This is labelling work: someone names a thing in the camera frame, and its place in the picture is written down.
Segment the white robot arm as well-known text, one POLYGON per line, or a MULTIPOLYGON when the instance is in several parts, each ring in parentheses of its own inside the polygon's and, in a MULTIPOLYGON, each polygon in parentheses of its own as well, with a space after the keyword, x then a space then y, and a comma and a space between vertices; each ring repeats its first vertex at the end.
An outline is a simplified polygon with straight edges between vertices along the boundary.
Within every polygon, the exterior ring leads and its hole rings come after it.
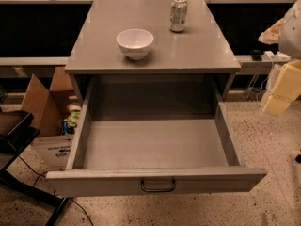
POLYGON ((258 41, 277 43, 279 52, 290 61, 284 64, 275 84, 263 98, 261 113, 266 118, 281 115, 301 95, 301 0, 297 0, 284 17, 262 32, 258 41))

